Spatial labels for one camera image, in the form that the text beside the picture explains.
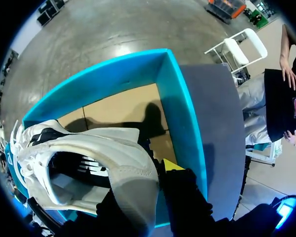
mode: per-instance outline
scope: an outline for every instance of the black stripe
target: black stripe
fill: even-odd
[[[72,134],[65,134],[65,133],[56,131],[53,128],[48,127],[48,128],[44,128],[40,134],[34,135],[31,139],[31,143],[33,143],[32,146],[35,146],[35,145],[38,145],[47,141],[55,140],[59,137],[65,137],[68,135],[72,135]]]

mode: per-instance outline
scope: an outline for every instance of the cardboard bottom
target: cardboard bottom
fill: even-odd
[[[153,155],[177,164],[156,84],[138,87],[79,108],[58,119],[70,132],[98,127],[135,127],[150,140]]]

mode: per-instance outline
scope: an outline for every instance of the hand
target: hand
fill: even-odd
[[[284,138],[286,141],[296,146],[296,130],[294,131],[294,135],[292,135],[292,133],[287,130],[287,132],[284,132]]]
[[[283,73],[283,81],[285,81],[286,74],[289,87],[291,88],[293,85],[293,90],[296,90],[296,75],[290,68],[287,58],[283,56],[280,57],[280,66]]]

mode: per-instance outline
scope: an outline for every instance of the gray panel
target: gray panel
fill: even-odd
[[[180,69],[201,130],[213,217],[231,219],[245,164],[244,124],[236,87],[228,68],[222,64]]]

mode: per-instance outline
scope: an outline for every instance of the concrete floor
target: concrete floor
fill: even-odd
[[[6,79],[1,120],[15,121],[50,89],[90,65],[152,48],[179,64],[212,63],[203,52],[239,31],[205,11],[204,0],[71,0],[30,42]],[[246,20],[240,20],[242,28]]]

